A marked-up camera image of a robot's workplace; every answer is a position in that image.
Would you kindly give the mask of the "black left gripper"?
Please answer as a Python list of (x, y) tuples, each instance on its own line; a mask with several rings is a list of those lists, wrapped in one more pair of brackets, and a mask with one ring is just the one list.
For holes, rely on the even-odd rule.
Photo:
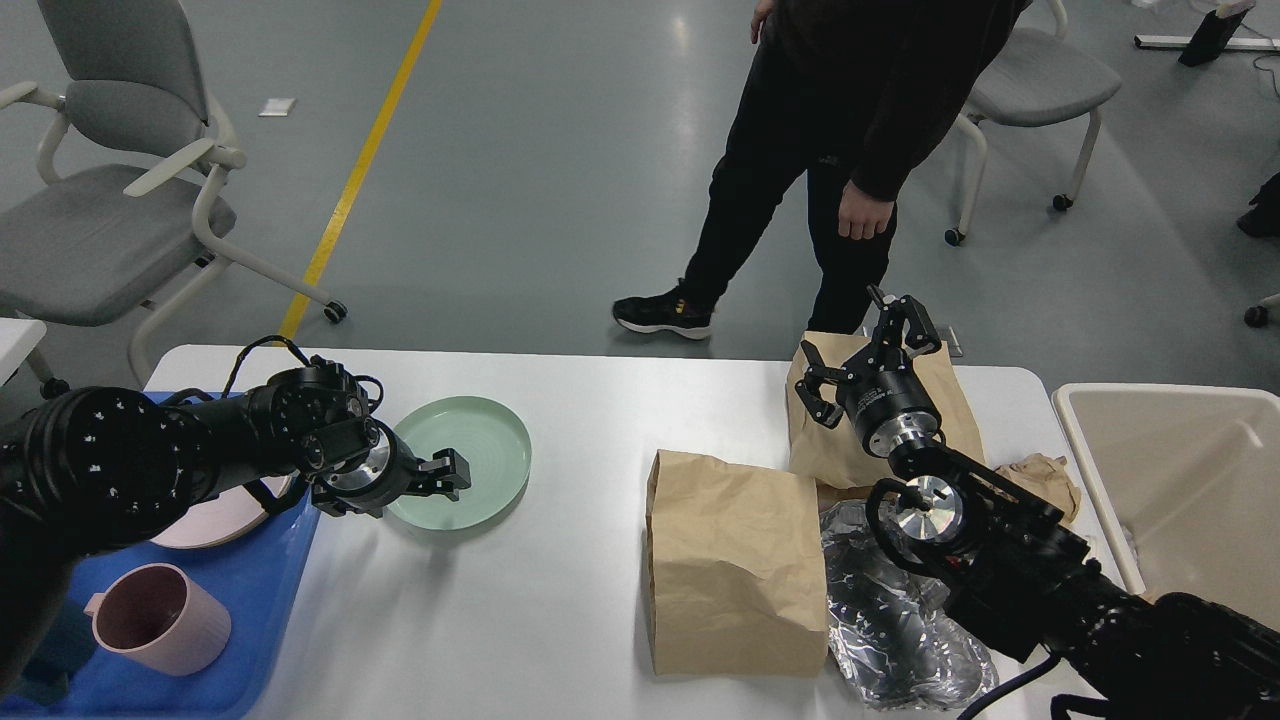
[(384, 421), (374, 420), (372, 447), (337, 469), (324, 470), (312, 480), (312, 506), (334, 518), (361, 514), (380, 519), (402, 495), (443, 496), (458, 502), (471, 488), (468, 461), (454, 448), (443, 448), (430, 459), (412, 448)]

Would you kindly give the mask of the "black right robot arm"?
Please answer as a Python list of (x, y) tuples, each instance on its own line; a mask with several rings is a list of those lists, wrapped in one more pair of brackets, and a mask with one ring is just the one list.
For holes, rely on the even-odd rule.
[(795, 393), (822, 427), (847, 418), (861, 450), (888, 464), (864, 503), (887, 559), (941, 582), (945, 614), (988, 648), (1018, 661), (1047, 652), (963, 717), (1066, 662), (1096, 697), (1055, 696), (1053, 719), (1275, 719), (1277, 633), (1194, 594), (1151, 602), (1121, 589), (1062, 527), (1061, 509), (948, 447), (913, 368), (941, 350), (934, 324), (909, 295), (867, 291), (879, 309), (869, 342), (831, 366), (801, 341)]

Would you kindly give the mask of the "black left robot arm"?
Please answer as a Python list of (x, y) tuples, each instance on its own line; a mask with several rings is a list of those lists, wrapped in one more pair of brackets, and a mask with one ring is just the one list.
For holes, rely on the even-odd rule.
[(470, 489), (462, 454), (420, 457), (375, 418), (367, 375), (288, 350), (298, 366), (242, 395), (188, 388), (156, 402), (86, 387), (3, 428), (4, 689), (35, 657), (82, 560), (150, 541), (230, 489), (270, 516), (308, 501), (334, 518)]

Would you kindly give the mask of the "person's hand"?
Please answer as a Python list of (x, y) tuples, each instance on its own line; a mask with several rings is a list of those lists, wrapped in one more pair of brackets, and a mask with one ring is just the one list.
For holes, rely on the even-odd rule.
[(879, 200), (846, 182), (837, 210), (837, 233), (846, 240), (873, 240), (893, 219), (895, 201)]

